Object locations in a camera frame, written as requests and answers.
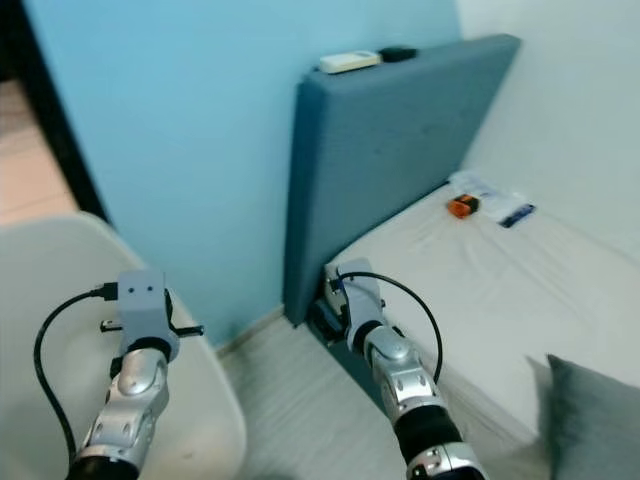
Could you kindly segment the black door frame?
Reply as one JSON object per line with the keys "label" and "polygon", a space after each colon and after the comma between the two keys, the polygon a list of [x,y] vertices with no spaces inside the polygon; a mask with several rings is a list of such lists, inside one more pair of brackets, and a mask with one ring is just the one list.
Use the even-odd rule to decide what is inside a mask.
{"label": "black door frame", "polygon": [[81,210],[110,221],[23,0],[0,0],[0,79],[22,87],[52,159],[69,182],[70,197]]}

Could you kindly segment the dark blue packet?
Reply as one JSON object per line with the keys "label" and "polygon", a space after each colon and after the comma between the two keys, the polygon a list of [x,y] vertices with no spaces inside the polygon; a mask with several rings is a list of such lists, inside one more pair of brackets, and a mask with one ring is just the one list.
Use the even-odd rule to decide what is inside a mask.
{"label": "dark blue packet", "polygon": [[502,219],[498,221],[500,227],[509,229],[515,227],[520,221],[527,218],[527,216],[531,215],[532,212],[538,210],[538,207],[531,204],[521,204],[517,206],[516,209],[513,209],[508,214],[504,215]]}

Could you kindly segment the grey pillow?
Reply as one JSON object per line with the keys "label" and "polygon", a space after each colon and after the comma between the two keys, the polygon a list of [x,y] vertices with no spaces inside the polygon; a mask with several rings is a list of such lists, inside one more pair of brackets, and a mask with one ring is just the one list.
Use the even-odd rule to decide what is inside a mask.
{"label": "grey pillow", "polygon": [[548,357],[552,480],[640,480],[640,387]]}

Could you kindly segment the bed with cream sheet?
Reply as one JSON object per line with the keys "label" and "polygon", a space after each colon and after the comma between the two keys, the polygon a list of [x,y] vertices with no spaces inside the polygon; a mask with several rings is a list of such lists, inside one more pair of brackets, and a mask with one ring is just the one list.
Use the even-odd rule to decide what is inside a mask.
{"label": "bed with cream sheet", "polygon": [[433,367],[488,474],[550,480],[548,357],[640,387],[640,262],[545,212],[513,228],[457,219],[443,186],[357,238],[335,262],[369,259],[388,319]]}

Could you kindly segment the small black box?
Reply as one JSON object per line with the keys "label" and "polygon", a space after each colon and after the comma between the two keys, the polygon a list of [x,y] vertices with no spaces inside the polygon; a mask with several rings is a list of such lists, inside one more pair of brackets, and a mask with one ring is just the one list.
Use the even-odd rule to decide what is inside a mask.
{"label": "small black box", "polygon": [[399,63],[399,61],[415,59],[419,55],[419,50],[416,47],[396,45],[383,47],[378,50],[378,54],[384,63]]}

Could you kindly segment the blue-grey padded headboard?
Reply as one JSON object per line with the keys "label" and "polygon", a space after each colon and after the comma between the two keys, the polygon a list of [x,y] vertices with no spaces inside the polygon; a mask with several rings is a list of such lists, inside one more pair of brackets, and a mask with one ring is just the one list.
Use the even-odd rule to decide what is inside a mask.
{"label": "blue-grey padded headboard", "polygon": [[298,83],[285,216],[284,315],[305,320],[325,265],[443,186],[521,49],[490,35]]}

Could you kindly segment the white plastic chair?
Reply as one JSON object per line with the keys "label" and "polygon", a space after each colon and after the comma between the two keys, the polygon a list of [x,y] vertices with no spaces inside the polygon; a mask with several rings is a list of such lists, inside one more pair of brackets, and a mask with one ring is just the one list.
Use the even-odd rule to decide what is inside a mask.
{"label": "white plastic chair", "polygon": [[[42,362],[77,438],[108,393],[118,333],[99,326],[114,303],[87,292],[145,266],[104,221],[84,212],[9,225],[0,241],[3,480],[63,480],[67,448],[38,387],[33,346],[44,320]],[[140,480],[236,480],[246,457],[246,426],[214,348],[184,339],[169,367],[170,399],[157,422]]]}

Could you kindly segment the clear plastic bag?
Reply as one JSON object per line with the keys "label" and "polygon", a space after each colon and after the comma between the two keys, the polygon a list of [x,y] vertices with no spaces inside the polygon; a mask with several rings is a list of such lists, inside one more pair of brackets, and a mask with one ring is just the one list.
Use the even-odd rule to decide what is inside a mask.
{"label": "clear plastic bag", "polygon": [[530,204],[524,196],[499,188],[497,184],[481,178],[474,172],[453,173],[449,175],[448,182],[458,195],[479,197],[481,200],[479,212],[497,223],[517,206]]}

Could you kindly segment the blue-grey bed base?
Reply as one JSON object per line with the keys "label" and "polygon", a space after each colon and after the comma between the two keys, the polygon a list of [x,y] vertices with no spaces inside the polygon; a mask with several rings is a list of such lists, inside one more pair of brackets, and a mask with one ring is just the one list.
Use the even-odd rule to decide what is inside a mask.
{"label": "blue-grey bed base", "polygon": [[[310,326],[310,306],[306,312],[306,323],[308,328]],[[388,399],[388,394],[385,393],[385,383],[390,380],[390,375],[387,372],[380,372],[371,366],[370,361],[364,357],[366,353],[365,340],[358,338],[355,343],[355,351],[352,351],[349,346],[325,346],[329,355],[338,362],[340,366],[346,370],[347,374],[356,381],[362,389],[365,390],[366,396],[371,399],[371,402],[376,404],[383,411],[384,415],[388,417],[390,428],[394,434],[396,434],[396,444],[403,458],[403,463],[406,465],[404,471],[406,476],[411,475],[412,468],[410,467],[410,461],[413,458],[413,452],[408,451],[404,447],[404,442],[401,439],[401,429],[398,424],[398,407],[393,399]]]}

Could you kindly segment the white remote control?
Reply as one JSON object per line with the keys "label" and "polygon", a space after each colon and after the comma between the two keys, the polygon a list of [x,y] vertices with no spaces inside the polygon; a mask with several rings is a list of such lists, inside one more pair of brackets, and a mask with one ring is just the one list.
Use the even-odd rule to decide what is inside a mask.
{"label": "white remote control", "polygon": [[317,61],[316,69],[329,76],[351,72],[364,68],[375,67],[383,63],[379,52],[369,50],[356,50],[338,52],[338,54],[326,55]]}

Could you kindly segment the orange and black device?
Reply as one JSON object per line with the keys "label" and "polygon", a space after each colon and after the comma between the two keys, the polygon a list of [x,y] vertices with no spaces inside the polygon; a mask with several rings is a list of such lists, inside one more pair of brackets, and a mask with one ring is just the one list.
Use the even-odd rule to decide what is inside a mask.
{"label": "orange and black device", "polygon": [[471,218],[476,212],[479,212],[481,200],[479,197],[472,195],[458,195],[451,198],[445,205],[445,210],[449,215],[457,219]]}

